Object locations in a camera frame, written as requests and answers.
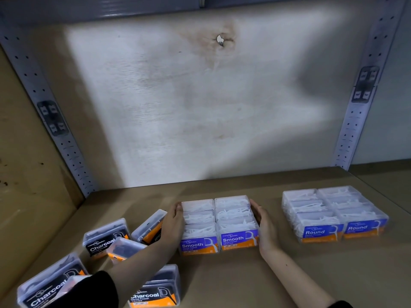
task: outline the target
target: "metal bracket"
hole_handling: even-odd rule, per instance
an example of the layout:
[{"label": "metal bracket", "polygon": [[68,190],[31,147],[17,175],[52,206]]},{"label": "metal bracket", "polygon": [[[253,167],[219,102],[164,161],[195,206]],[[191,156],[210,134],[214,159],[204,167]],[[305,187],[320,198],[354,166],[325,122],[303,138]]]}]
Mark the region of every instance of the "metal bracket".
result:
[{"label": "metal bracket", "polygon": [[377,90],[406,0],[379,0],[331,166],[348,170]]},{"label": "metal bracket", "polygon": [[0,13],[0,43],[80,190],[85,197],[89,196],[98,190],[97,183],[85,165],[39,64],[24,42],[24,34],[10,26],[3,13]]}]

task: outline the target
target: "product label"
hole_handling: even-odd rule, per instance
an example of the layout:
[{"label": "product label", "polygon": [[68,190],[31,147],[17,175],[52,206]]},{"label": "product label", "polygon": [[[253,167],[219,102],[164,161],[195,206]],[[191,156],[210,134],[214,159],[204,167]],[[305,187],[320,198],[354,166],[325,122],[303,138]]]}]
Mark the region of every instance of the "product label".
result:
[{"label": "product label", "polygon": [[131,307],[168,307],[176,306],[177,300],[172,286],[143,286],[130,298]]},{"label": "product label", "polygon": [[180,242],[183,255],[218,253],[217,237],[184,239]]},{"label": "product label", "polygon": [[304,228],[301,242],[329,242],[338,241],[342,236],[342,229],[344,225],[321,225],[321,226],[307,226]]},{"label": "product label", "polygon": [[224,233],[221,235],[221,248],[231,250],[234,248],[248,248],[258,245],[258,229]]},{"label": "product label", "polygon": [[143,238],[143,243],[150,245],[157,242],[161,238],[161,227],[163,226],[163,221],[160,221],[157,226],[155,226],[146,236]]},{"label": "product label", "polygon": [[67,282],[72,275],[85,275],[80,264],[74,264],[73,267],[67,269],[63,274],[56,277],[53,281],[44,285],[41,290],[36,291],[23,303],[27,307],[41,308],[47,305],[57,295],[60,288]]},{"label": "product label", "polygon": [[344,238],[361,238],[378,236],[384,231],[387,219],[372,221],[352,221],[347,224]]},{"label": "product label", "polygon": [[87,251],[90,253],[90,256],[104,256],[104,251],[109,248],[109,246],[114,242],[116,238],[123,237],[128,239],[128,234],[126,229],[117,230],[114,233],[108,234],[103,238],[96,240],[93,243],[90,243],[85,246]]}]

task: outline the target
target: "water stain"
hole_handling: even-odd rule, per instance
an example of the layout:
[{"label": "water stain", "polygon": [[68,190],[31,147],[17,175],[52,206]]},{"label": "water stain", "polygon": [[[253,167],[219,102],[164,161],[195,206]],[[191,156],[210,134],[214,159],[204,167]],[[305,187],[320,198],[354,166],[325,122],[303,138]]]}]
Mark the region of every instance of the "water stain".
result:
[{"label": "water stain", "polygon": [[[229,20],[221,27],[178,30],[177,33],[188,42],[195,55],[204,59],[208,68],[215,69],[221,60],[233,55],[238,38],[238,26],[234,20]],[[219,35],[224,39],[224,46],[217,42]]]}]

